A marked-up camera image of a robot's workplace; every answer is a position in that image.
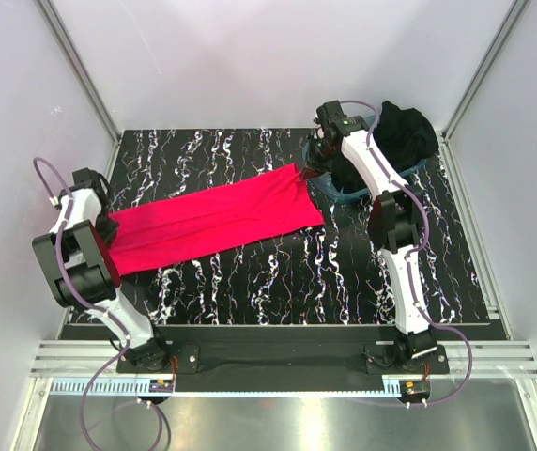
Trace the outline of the pink red t shirt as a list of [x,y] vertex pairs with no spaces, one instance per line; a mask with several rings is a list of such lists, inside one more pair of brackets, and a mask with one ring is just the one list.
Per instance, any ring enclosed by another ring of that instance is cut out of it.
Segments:
[[294,164],[110,218],[118,228],[109,253],[122,276],[324,224]]

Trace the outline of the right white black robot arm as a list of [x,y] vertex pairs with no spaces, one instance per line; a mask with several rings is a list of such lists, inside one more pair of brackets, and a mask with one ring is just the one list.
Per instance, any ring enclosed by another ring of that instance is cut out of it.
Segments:
[[385,261],[395,307],[394,344],[378,364],[415,372],[437,349],[420,278],[419,252],[429,238],[422,190],[394,170],[363,118],[315,118],[314,123],[302,177],[330,171],[333,158],[341,155],[368,188],[373,198],[369,237]]

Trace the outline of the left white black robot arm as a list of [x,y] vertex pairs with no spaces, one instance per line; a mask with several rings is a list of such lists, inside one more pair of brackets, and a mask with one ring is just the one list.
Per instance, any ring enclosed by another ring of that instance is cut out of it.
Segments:
[[115,349],[130,365],[159,372],[171,350],[159,329],[138,312],[121,290],[121,279],[101,231],[114,223],[107,216],[102,187],[81,182],[58,199],[59,216],[32,248],[56,302],[100,321],[117,338]]

